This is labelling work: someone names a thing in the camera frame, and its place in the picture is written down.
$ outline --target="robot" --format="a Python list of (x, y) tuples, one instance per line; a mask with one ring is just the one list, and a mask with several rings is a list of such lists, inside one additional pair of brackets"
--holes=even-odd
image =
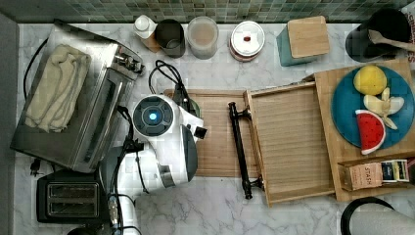
[(121, 110), (130, 129), (109, 200), (115, 234), (141, 234), (133, 197), (190, 182), (196, 173), (196, 142), (206, 134), (204, 121), (177, 103), (164, 95), (150, 95), (135, 106), (132, 117), (127, 109)]

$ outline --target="teal box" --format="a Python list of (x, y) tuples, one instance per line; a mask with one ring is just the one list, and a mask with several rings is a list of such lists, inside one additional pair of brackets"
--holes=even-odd
[(309, 56), (302, 58), (293, 58), (290, 47), (290, 38), (288, 28), (285, 27), (280, 35), (277, 36), (278, 53), (280, 54), (280, 64), (282, 67), (305, 64), (315, 61), (318, 56)]

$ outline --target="stainless steel toaster oven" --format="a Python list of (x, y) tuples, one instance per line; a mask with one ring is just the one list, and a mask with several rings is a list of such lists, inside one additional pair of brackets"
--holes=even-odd
[[(68, 127), (46, 132), (24, 124), (30, 100), (58, 46), (66, 44), (91, 58)], [(144, 72), (142, 58), (109, 38), (55, 23), (18, 122), (11, 148), (50, 163), (92, 172), (105, 156), (117, 129), (116, 107), (125, 104), (134, 80)]]

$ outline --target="watermelon slice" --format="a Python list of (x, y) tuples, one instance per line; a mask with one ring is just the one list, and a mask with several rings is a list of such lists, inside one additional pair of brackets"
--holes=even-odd
[(384, 122), (375, 113), (357, 110), (357, 125), (359, 126), (362, 155), (373, 153), (385, 141), (386, 131)]

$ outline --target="wooden spoon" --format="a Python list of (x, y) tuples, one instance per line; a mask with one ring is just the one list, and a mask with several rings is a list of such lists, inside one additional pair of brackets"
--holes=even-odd
[(414, 44), (387, 39), (382, 35), (382, 33), (376, 30), (369, 29), (369, 38), (374, 44), (385, 43), (391, 46), (415, 52)]

